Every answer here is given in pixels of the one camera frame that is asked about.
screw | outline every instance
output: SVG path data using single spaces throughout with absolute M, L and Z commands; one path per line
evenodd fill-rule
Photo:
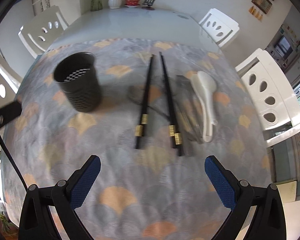
M 35 184 L 30 185 L 29 190 L 30 190 L 30 191 L 35 190 Z
M 276 190 L 276 189 L 277 189 L 277 186 L 276 186 L 276 184 L 271 184 L 271 185 L 270 185 L 270 188 L 272 188 L 273 190 Z
M 247 187 L 249 185 L 249 183 L 246 180 L 241 180 L 240 185 L 244 186 L 244 187 Z
M 58 181 L 58 187 L 63 187 L 65 184 L 66 184 L 67 182 L 65 181 L 65 180 L 60 180 L 60 181 Z

blue gripper pad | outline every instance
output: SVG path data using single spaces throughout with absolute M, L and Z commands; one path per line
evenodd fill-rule
M 94 181 L 96 180 L 101 169 L 101 161 L 98 156 L 92 155 L 82 166 L 76 170 L 68 180 L 66 188 L 67 195 L 70 199 L 71 209 L 81 207 L 86 196 L 88 195 Z
M 233 210 L 237 204 L 235 190 L 232 188 L 211 156 L 206 158 L 204 162 L 204 169 L 216 192 L 218 193 L 223 205 L 226 208 Z

black cable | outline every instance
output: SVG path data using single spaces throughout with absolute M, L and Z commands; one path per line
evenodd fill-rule
M 28 190 L 27 184 L 26 184 L 24 178 L 22 177 L 21 172 L 19 171 L 16 163 L 14 162 L 14 160 L 13 160 L 13 158 L 12 158 L 9 150 L 7 149 L 6 145 L 4 144 L 4 142 L 3 142 L 2 138 L 1 138 L 1 135 L 0 135 L 0 146 L 1 146 L 2 150 L 4 151 L 4 153 L 6 154 L 7 158 L 9 159 L 10 163 L 12 164 L 14 170 L 18 174 L 18 176 L 19 176 L 19 178 L 20 178 L 20 180 L 21 180 L 21 182 L 23 184 L 23 187 L 27 191 Z

white cabinet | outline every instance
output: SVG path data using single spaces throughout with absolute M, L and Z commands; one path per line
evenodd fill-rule
M 292 84 L 298 76 L 300 76 L 300 57 L 286 73 L 286 77 L 289 80 L 290 84 Z

white vase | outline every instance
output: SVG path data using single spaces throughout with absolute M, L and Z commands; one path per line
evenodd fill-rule
M 110 9 L 118 9 L 122 4 L 122 0 L 108 0 L 108 5 Z

